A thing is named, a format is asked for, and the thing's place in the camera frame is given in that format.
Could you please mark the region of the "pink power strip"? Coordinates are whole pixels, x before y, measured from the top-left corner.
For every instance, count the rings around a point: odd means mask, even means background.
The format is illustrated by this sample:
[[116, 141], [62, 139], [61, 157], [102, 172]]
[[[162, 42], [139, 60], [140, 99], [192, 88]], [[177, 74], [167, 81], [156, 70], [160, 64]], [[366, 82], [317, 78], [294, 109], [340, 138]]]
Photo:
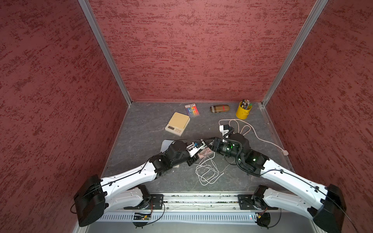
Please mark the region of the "pink power strip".
[[199, 153], [198, 153], [198, 157], [200, 159], [203, 159], [205, 157], [208, 157], [210, 156], [211, 154], [213, 154], [213, 151], [210, 149], [210, 148], [204, 148], [203, 150], [201, 150]]

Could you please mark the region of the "blue top kitchen scale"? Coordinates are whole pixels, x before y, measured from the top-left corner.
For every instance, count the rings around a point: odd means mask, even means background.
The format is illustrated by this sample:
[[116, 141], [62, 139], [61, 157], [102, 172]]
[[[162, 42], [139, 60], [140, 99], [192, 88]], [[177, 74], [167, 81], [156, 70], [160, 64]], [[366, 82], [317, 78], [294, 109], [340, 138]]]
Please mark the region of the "blue top kitchen scale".
[[160, 152], [164, 153], [175, 140], [163, 140]]

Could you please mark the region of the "beige kitchen scale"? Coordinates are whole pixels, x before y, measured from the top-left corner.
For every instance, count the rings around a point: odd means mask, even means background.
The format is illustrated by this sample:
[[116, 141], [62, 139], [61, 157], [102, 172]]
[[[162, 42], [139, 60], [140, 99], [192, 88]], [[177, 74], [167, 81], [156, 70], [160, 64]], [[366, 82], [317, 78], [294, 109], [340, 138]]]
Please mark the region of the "beige kitchen scale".
[[175, 112], [165, 127], [165, 131], [177, 136], [181, 136], [190, 122], [190, 117], [185, 114]]

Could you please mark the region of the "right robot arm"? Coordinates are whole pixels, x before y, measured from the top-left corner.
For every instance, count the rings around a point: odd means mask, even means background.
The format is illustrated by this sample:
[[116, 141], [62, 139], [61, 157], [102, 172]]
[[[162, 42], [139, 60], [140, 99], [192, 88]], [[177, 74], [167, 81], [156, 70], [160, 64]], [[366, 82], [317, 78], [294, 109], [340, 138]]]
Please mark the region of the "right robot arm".
[[268, 156], [251, 149], [241, 134], [229, 131], [222, 138], [211, 138], [208, 147], [220, 155], [232, 157], [240, 170], [248, 175], [270, 180], [291, 193], [282, 193], [260, 185], [252, 195], [257, 208], [280, 208], [311, 219], [327, 233], [340, 233], [346, 217], [342, 190], [325, 186], [297, 175], [280, 166]]

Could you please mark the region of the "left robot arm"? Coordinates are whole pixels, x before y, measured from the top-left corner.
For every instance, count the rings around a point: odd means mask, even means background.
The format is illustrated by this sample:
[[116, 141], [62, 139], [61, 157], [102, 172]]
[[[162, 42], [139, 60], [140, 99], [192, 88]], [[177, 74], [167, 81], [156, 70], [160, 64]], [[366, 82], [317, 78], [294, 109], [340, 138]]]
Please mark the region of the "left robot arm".
[[203, 141], [188, 145], [176, 140], [135, 169], [111, 177], [90, 176], [73, 197], [79, 226], [92, 224], [108, 211], [144, 208], [151, 200], [144, 183], [164, 176], [182, 163], [191, 166], [206, 147]]

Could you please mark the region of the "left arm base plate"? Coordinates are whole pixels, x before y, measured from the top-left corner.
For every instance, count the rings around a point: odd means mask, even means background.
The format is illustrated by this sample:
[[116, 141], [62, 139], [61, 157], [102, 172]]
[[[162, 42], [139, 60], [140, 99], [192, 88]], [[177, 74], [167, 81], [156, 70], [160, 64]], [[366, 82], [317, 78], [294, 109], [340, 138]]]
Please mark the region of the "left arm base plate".
[[163, 208], [163, 200], [163, 194], [146, 194], [139, 205], [124, 207], [124, 210], [161, 210]]

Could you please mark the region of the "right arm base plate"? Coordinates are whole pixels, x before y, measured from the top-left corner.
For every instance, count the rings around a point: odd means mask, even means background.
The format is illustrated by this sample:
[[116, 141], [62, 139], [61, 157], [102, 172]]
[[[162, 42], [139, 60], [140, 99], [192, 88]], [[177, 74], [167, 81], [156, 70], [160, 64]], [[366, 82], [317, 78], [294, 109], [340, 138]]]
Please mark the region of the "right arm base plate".
[[257, 210], [257, 211], [265, 211], [267, 210], [278, 210], [276, 207], [268, 206], [262, 198], [240, 194], [238, 195], [238, 203], [240, 206], [240, 210]]

